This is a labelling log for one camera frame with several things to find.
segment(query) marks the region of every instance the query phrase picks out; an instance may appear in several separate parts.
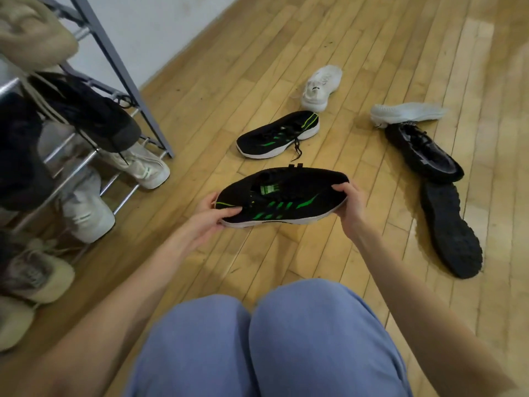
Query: blue pants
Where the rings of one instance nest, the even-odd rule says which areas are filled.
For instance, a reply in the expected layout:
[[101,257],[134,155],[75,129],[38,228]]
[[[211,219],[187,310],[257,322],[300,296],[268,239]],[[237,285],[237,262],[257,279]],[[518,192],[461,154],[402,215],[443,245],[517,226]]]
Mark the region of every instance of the blue pants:
[[389,334],[356,294],[303,280],[250,315],[229,296],[175,306],[151,330],[125,396],[412,396]]

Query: person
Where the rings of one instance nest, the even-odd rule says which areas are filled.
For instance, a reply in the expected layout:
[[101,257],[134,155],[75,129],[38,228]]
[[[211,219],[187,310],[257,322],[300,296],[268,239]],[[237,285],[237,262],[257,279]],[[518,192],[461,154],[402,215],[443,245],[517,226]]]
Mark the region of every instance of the person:
[[[337,211],[393,318],[441,396],[518,395],[476,336],[384,246],[353,183]],[[99,396],[136,340],[182,260],[240,208],[216,210],[216,194],[128,280],[47,352],[18,396]],[[176,305],[150,331],[125,396],[411,396],[389,334],[356,294],[301,280],[266,295],[253,315],[229,296]]]

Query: wooden floor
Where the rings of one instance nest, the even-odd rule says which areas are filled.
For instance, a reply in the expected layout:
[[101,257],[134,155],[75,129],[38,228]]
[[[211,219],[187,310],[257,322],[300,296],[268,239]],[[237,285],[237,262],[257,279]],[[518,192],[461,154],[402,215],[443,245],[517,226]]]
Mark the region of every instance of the wooden floor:
[[[178,153],[168,162],[171,177],[155,191],[136,193],[119,212],[116,228],[77,266],[72,289],[39,311],[30,334],[5,358],[0,384],[10,390],[28,362],[123,281],[206,193],[287,165],[293,150],[244,160],[234,140],[297,110],[307,78],[329,63],[343,68],[342,83],[321,113],[320,133],[301,144],[298,162],[356,181],[387,244],[528,386],[528,36],[529,0],[239,1],[144,90]],[[417,177],[369,123],[373,104],[405,101],[448,109],[438,123],[421,127],[466,173],[457,183],[461,214],[485,253],[483,272],[470,280],[440,266],[417,204]],[[213,293],[251,309],[269,290],[310,277],[340,281],[363,296],[403,354],[414,394],[435,395],[334,215],[309,226],[224,230],[185,261],[153,320]],[[143,338],[108,395],[120,394]]]

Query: shoe rack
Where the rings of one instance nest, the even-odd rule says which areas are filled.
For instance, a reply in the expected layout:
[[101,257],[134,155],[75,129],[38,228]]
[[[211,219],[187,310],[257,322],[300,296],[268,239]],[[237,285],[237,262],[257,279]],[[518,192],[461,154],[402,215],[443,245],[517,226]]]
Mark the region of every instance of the shoe rack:
[[[158,123],[156,122],[155,118],[152,116],[149,108],[145,104],[144,100],[142,99],[140,95],[140,91],[134,84],[129,72],[125,68],[123,61],[121,60],[119,54],[117,53],[116,49],[112,45],[109,37],[107,36],[105,30],[101,26],[101,23],[99,22],[99,19],[97,18],[94,10],[89,5],[87,0],[70,0],[73,4],[74,8],[71,8],[69,6],[65,6],[56,0],[38,0],[48,6],[58,18],[67,19],[69,21],[74,22],[79,28],[74,32],[75,38],[78,42],[80,42],[85,37],[91,35],[97,42],[98,46],[101,48],[101,51],[103,52],[104,56],[107,58],[108,62],[114,69],[114,72],[120,79],[123,87],[126,90],[126,93],[123,93],[117,89],[112,88],[111,86],[108,86],[106,84],[103,84],[102,82],[98,81],[97,79],[91,78],[83,73],[80,73],[76,71],[68,62],[65,62],[61,64],[61,68],[66,73],[76,76],[83,81],[85,81],[86,84],[89,86],[98,89],[104,93],[107,93],[111,99],[114,100],[123,100],[128,99],[131,101],[131,105],[134,108],[132,113],[130,114],[131,117],[134,117],[137,113],[141,113],[147,124],[149,125],[150,129],[152,130],[152,133],[155,135],[155,139],[152,137],[146,136],[142,134],[141,138],[143,140],[142,146],[146,146],[147,143],[150,143],[152,145],[157,146],[160,149],[160,153],[158,156],[160,159],[163,159],[166,155],[169,155],[169,157],[174,157],[175,153],[173,152],[171,146],[169,145],[169,142],[163,135],[162,131],[160,130],[160,127],[158,126]],[[9,82],[0,85],[0,97],[3,97],[5,94],[9,93],[11,90],[13,90],[19,83],[18,78],[11,79]],[[45,158],[44,162],[49,163],[66,145],[68,145],[75,137],[77,136],[77,133],[72,133],[67,139],[65,139],[60,145],[58,145],[51,153],[49,153]],[[23,230],[24,227],[26,227],[31,220],[33,220],[35,217],[38,216],[38,214],[49,205],[55,197],[58,195],[58,193],[61,191],[61,189],[70,181],[72,178],[91,160],[93,160],[97,153],[99,152],[99,148],[92,144],[94,150],[89,153],[79,164],[78,167],[60,184],[56,186],[53,193],[43,202],[42,205],[40,205],[38,208],[30,212],[29,214],[25,215],[15,226],[14,232],[20,232]],[[62,168],[59,169],[56,173],[52,173],[54,178],[57,178],[60,173],[62,172]],[[121,171],[118,171],[101,189],[101,195],[106,193],[109,190],[109,187],[116,181],[116,179],[121,174]],[[137,189],[140,187],[139,184],[136,184],[136,186],[133,187],[133,189],[125,196],[125,198],[122,200],[122,202],[116,207],[116,209],[113,211],[114,215],[123,207],[123,205],[131,198],[134,192],[137,191]],[[74,258],[74,260],[71,262],[74,264],[86,250],[89,248],[90,244],[87,244],[83,247],[83,249],[77,254],[77,256]]]

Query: hand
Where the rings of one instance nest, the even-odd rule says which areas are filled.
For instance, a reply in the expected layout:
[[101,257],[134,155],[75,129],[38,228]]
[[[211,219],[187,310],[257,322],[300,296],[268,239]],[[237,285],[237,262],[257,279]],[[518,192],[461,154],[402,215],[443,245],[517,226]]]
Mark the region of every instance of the hand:
[[345,192],[346,202],[336,210],[336,214],[342,221],[343,232],[353,241],[358,239],[358,230],[365,222],[365,197],[361,189],[355,183],[343,183],[333,185],[335,191]]
[[213,234],[221,231],[224,226],[219,223],[219,220],[241,212],[241,207],[215,209],[213,203],[217,196],[218,192],[213,192],[204,197],[198,203],[193,216],[177,230],[175,235],[184,240],[185,254],[192,252],[206,243]]

